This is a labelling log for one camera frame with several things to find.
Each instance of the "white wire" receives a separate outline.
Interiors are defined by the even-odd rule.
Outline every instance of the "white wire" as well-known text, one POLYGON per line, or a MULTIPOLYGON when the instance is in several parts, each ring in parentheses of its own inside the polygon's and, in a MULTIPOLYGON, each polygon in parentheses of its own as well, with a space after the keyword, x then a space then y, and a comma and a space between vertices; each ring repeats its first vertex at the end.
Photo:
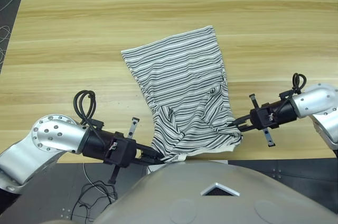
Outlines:
POLYGON ((8 7, 8 5, 12 2, 13 0, 10 0, 6 5, 4 5, 1 9, 0 9, 0 12, 5 9, 6 7, 8 7))
MULTIPOLYGON (((0 31, 1 30, 5 30, 6 34, 4 37, 0 36, 0 43, 3 42, 4 40, 9 40, 9 35, 11 34, 11 28, 9 26, 1 26, 0 27, 0 31)), ((0 47, 0 64, 2 64, 4 62, 4 58, 5 58, 5 51, 0 47)))
POLYGON ((6 31, 7 33, 6 33, 5 37, 0 36, 0 43, 3 42, 4 40, 9 40, 8 36, 11 34, 11 29, 10 29, 9 26, 1 26, 0 31, 1 30, 6 31))
POLYGON ((107 195, 104 191, 101 191, 99 188, 97 188, 96 185, 93 184, 93 182, 89 179, 89 177, 87 176, 87 173, 86 173, 85 163, 83 163, 82 168, 83 168, 83 173, 84 173, 84 175, 86 176, 88 182, 90 182, 90 184, 91 184, 92 186, 94 186, 95 189, 97 189, 97 190, 98 190, 99 192, 101 192, 103 195, 107 195))

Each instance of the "wooden table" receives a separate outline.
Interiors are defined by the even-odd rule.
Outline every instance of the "wooden table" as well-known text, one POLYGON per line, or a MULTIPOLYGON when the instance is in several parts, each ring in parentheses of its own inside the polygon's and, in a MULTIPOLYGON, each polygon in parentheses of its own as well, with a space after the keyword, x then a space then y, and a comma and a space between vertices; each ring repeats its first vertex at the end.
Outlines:
MULTIPOLYGON (((223 52, 236 117, 273 102, 290 89, 293 72, 308 86, 338 86, 338 0, 22 0, 0 76, 0 151, 22 139, 40 117, 77 119, 72 98, 97 94, 96 119, 126 133, 140 118, 135 139, 150 144, 151 112, 120 51, 213 25, 223 52)), ((310 119, 272 130, 268 148, 259 131, 245 133, 233 153, 201 158, 333 157, 310 119)), ((61 162, 92 159, 66 154, 61 162)))

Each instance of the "striped cloth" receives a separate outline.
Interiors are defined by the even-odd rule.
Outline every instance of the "striped cloth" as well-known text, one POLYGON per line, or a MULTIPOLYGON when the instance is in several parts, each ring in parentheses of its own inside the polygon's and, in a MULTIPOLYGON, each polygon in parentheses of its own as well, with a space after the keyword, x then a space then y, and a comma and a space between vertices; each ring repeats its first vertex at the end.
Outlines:
POLYGON ((123 50, 153 113, 152 148, 166 163, 233 151, 242 135, 229 104, 226 71, 212 26, 123 50))

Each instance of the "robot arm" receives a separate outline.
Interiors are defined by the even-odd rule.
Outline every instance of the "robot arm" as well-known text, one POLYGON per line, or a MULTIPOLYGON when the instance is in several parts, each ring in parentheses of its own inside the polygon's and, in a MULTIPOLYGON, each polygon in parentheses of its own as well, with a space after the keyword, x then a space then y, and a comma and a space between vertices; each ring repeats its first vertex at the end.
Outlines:
POLYGON ((122 133, 102 130, 103 122, 91 119, 95 111, 95 94, 81 91, 74 98, 74 107, 81 123, 65 115, 48 115, 36 121, 21 141, 0 154, 0 214, 8 208, 35 174, 51 166, 66 152, 102 160, 114 164, 110 183, 115 183, 120 167, 130 163, 141 165, 162 164, 163 155, 151 147, 137 144, 132 135, 138 119, 133 118, 128 137, 122 133), (77 98, 89 95, 91 99, 87 114, 82 104, 77 108, 77 98), (136 158, 137 149, 141 157, 136 158))
POLYGON ((295 73, 292 89, 280 93, 279 101, 272 104, 266 103, 261 107, 258 106, 255 94, 250 95, 254 109, 249 115, 236 119, 232 125, 237 126, 242 132, 252 129, 263 130, 268 145, 275 146, 268 127, 275 129, 281 124, 309 116, 317 132, 337 155, 338 89, 329 84, 319 83, 301 92, 305 84, 305 76, 295 73), (301 86, 299 86, 300 78, 303 79, 301 86), (246 124, 247 120, 250 120, 251 125, 246 124))

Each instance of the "garment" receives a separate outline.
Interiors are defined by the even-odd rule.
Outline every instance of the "garment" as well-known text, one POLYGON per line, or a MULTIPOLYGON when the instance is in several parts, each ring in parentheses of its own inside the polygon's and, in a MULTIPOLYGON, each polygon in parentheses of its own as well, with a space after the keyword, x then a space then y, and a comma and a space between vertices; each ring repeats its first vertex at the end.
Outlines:
POLYGON ((240 144, 240 131, 228 127, 234 118, 212 26, 123 50, 122 56, 153 114, 152 148, 166 163, 240 144))

